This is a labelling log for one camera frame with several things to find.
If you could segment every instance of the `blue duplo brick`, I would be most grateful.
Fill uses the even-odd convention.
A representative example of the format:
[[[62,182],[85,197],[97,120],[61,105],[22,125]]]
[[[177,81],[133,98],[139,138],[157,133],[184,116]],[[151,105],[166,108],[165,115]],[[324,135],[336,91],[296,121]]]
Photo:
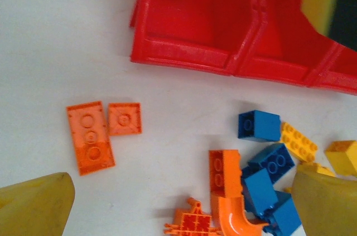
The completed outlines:
[[[241,113],[238,118],[238,138],[258,142],[279,141],[280,116],[260,110]]]
[[[281,191],[276,193],[279,202],[263,218],[260,217],[269,223],[263,230],[274,236],[290,236],[301,225],[301,221],[291,194]]]
[[[263,216],[278,202],[268,171],[264,168],[250,176],[242,175],[244,205],[247,212]]]
[[[248,166],[252,171],[266,168],[273,184],[294,165],[284,143],[272,144],[248,161]]]

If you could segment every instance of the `orange curved pipe piece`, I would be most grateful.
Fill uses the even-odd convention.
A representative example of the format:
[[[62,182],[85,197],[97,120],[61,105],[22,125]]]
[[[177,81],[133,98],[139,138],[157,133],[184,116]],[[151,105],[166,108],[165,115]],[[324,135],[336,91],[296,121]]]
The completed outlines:
[[[224,198],[211,194],[212,219],[225,236],[261,236],[268,223],[248,220],[244,214],[244,197]]]

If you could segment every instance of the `red container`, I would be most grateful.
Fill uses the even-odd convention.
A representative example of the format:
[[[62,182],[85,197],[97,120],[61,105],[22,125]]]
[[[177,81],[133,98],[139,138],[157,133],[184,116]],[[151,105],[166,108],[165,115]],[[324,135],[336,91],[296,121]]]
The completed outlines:
[[[317,33],[300,4],[137,0],[131,60],[357,93],[357,53]]]

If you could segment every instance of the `white background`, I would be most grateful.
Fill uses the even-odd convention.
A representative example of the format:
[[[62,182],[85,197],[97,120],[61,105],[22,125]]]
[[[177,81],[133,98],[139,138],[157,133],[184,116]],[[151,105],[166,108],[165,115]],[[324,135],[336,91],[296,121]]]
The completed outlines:
[[[245,166],[266,145],[237,139],[247,110],[280,114],[324,166],[332,140],[356,139],[354,96],[130,63],[134,2],[0,0],[0,186],[68,172],[64,235],[162,235],[189,196],[210,211],[208,150],[237,148]],[[96,100],[140,102],[143,134],[112,137],[116,167],[80,177],[65,107]]]

